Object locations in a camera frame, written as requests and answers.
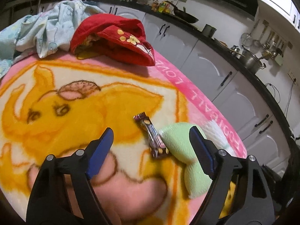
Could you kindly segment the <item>brown chocolate bar wrapper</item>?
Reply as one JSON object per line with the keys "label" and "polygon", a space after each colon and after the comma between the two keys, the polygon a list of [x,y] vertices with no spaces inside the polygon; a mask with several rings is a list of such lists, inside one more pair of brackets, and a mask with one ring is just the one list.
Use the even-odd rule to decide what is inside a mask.
{"label": "brown chocolate bar wrapper", "polygon": [[133,117],[136,123],[147,132],[148,134],[148,144],[153,158],[164,158],[169,155],[170,152],[167,149],[166,145],[161,139],[161,136],[155,129],[150,118],[146,115],[145,112],[139,113]]}

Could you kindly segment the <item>white yarn tassel bundle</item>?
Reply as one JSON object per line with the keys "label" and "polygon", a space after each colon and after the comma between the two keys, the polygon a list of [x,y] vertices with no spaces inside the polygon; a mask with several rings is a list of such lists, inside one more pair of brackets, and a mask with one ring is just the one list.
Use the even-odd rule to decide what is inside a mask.
{"label": "white yarn tassel bundle", "polygon": [[201,126],[201,129],[205,133],[206,138],[211,140],[218,149],[229,150],[231,148],[223,131],[214,120],[207,121]]}

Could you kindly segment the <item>small steel canister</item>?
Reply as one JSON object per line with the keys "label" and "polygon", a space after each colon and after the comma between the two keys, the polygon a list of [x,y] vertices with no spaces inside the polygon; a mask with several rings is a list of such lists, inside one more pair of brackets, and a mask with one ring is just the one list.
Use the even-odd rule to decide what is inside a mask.
{"label": "small steel canister", "polygon": [[209,24],[206,24],[202,30],[202,34],[207,38],[212,38],[217,29]]}

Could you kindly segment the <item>light blue patterned cloth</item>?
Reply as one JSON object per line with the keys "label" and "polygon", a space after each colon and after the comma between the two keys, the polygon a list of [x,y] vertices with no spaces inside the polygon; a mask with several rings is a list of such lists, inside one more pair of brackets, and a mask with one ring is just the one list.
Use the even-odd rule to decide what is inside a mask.
{"label": "light blue patterned cloth", "polygon": [[88,17],[104,11],[82,0],[61,1],[49,11],[26,15],[1,31],[1,77],[20,60],[43,59],[57,50],[69,51],[71,39]]}

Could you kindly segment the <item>black wok pan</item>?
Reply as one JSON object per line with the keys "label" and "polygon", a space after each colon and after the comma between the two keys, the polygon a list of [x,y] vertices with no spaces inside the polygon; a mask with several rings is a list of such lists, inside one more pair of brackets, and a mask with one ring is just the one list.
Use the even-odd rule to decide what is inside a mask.
{"label": "black wok pan", "polygon": [[172,2],[170,1],[166,1],[167,3],[169,3],[172,7],[173,7],[173,13],[175,16],[179,17],[180,19],[194,24],[196,22],[199,21],[198,18],[194,17],[193,15],[187,13],[186,11],[180,10],[176,5],[174,5]]}

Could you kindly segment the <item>red embroidered cloth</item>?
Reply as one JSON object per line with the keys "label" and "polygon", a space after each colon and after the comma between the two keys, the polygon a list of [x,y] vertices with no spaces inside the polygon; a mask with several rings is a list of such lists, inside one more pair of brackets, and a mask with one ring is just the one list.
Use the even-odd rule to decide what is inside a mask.
{"label": "red embroidered cloth", "polygon": [[71,39],[70,52],[78,59],[105,55],[125,64],[156,64],[142,22],[107,13],[92,15],[80,23]]}

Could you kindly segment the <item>large steel stockpot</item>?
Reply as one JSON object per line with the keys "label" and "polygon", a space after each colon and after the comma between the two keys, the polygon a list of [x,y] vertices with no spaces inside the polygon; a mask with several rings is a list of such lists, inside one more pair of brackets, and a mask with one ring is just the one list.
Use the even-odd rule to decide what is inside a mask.
{"label": "large steel stockpot", "polygon": [[256,74],[259,70],[266,68],[266,64],[262,63],[255,54],[246,48],[243,49],[239,61],[252,74]]}

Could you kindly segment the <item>pink cartoon fleece blanket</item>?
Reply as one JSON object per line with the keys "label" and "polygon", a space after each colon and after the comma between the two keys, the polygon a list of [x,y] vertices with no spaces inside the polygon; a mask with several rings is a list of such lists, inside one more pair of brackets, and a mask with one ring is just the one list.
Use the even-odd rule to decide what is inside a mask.
{"label": "pink cartoon fleece blanket", "polygon": [[234,128],[198,87],[162,55],[155,59],[155,66],[142,67],[59,53],[10,68],[1,83],[1,191],[21,219],[45,157],[71,155],[111,128],[112,148],[91,184],[115,222],[189,224],[206,193],[188,197],[186,165],[175,157],[151,158],[147,134],[133,119],[141,112],[158,131],[214,120],[231,146],[227,151],[247,156]]}

